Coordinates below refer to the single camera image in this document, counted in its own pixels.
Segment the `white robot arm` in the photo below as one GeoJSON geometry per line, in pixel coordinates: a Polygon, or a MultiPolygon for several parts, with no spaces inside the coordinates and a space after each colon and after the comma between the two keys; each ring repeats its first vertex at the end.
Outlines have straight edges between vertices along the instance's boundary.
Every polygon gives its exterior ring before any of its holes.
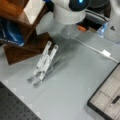
{"type": "Polygon", "coordinates": [[[62,24],[75,24],[85,18],[85,8],[90,0],[52,0],[54,18],[62,24]]]}

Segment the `blue object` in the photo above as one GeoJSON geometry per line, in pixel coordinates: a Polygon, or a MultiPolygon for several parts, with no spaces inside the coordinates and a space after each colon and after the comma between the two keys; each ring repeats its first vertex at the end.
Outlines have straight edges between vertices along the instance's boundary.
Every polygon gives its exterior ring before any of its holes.
{"type": "Polygon", "coordinates": [[[79,0],[79,3],[83,3],[83,0],[79,0]]]}
{"type": "Polygon", "coordinates": [[[43,0],[43,1],[45,1],[45,2],[50,2],[51,0],[43,0]]]}
{"type": "Polygon", "coordinates": [[[24,45],[24,38],[16,23],[0,18],[0,41],[18,46],[24,45]]]}

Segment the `gray table surface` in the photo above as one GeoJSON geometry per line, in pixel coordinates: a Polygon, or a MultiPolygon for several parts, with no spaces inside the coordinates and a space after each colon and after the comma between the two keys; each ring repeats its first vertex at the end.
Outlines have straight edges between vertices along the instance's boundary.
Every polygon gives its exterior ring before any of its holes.
{"type": "MultiPolygon", "coordinates": [[[[27,78],[40,55],[9,66],[3,47],[0,47],[0,81],[42,120],[103,120],[86,103],[116,63],[74,40],[64,39],[60,34],[63,28],[52,19],[52,13],[37,27],[38,33],[48,31],[59,45],[54,70],[39,88],[28,84],[27,78]]],[[[96,33],[80,32],[76,38],[100,51],[106,49],[120,60],[120,46],[96,33]]]]}

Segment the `wooden board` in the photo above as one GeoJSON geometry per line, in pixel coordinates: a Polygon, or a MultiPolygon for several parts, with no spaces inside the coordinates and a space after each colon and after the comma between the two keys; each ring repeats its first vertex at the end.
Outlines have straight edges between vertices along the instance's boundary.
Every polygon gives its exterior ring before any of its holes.
{"type": "Polygon", "coordinates": [[[24,8],[29,0],[8,0],[9,3],[24,8]]]}
{"type": "Polygon", "coordinates": [[[2,46],[3,44],[2,43],[0,43],[0,46],[2,46]]]}
{"type": "Polygon", "coordinates": [[[8,60],[8,64],[12,65],[17,62],[34,57],[38,54],[41,54],[48,41],[51,41],[53,43],[48,33],[39,35],[38,38],[36,39],[37,39],[37,42],[34,42],[34,40],[30,41],[28,45],[26,44],[26,47],[18,48],[18,47],[11,46],[11,45],[5,46],[4,50],[5,50],[7,60],[8,60]]]}
{"type": "Polygon", "coordinates": [[[5,54],[6,54],[9,65],[15,64],[17,62],[26,60],[28,58],[31,58],[40,54],[37,52],[20,49],[10,45],[5,46],[4,50],[5,50],[5,54]]]}
{"type": "Polygon", "coordinates": [[[46,46],[48,41],[52,41],[54,45],[54,42],[48,33],[43,33],[41,35],[38,35],[37,37],[32,36],[30,40],[28,40],[26,44],[22,47],[22,49],[40,52],[44,48],[44,46],[46,46]]]}
{"type": "Polygon", "coordinates": [[[30,24],[23,8],[9,2],[8,0],[0,0],[0,16],[9,20],[18,22],[28,27],[34,26],[30,24]]]}

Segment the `cable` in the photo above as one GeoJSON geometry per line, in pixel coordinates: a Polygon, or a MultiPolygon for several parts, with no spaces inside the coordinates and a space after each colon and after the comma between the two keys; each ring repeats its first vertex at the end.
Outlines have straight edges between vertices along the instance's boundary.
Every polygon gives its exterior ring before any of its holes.
{"type": "Polygon", "coordinates": [[[93,12],[93,11],[86,10],[86,12],[87,12],[87,13],[91,13],[91,14],[93,14],[93,15],[96,15],[96,16],[98,16],[98,17],[102,18],[104,21],[109,22],[109,20],[107,20],[107,18],[106,18],[106,17],[104,17],[104,16],[102,16],[102,15],[99,15],[99,14],[97,14],[97,13],[93,12]]]}
{"type": "Polygon", "coordinates": [[[81,44],[84,45],[85,47],[88,47],[89,49],[91,49],[91,50],[99,53],[100,55],[102,55],[102,56],[104,56],[104,57],[106,57],[106,58],[108,58],[108,59],[110,59],[110,60],[112,60],[112,61],[114,61],[114,62],[116,62],[116,63],[119,63],[118,60],[116,60],[116,59],[114,59],[114,58],[111,57],[111,53],[109,53],[108,51],[103,50],[103,51],[101,52],[101,51],[99,51],[99,50],[97,50],[97,49],[95,49],[95,48],[93,48],[93,47],[85,44],[84,42],[80,41],[79,39],[76,39],[76,38],[73,38],[73,37],[70,37],[70,38],[76,40],[77,42],[81,43],[81,44]]]}

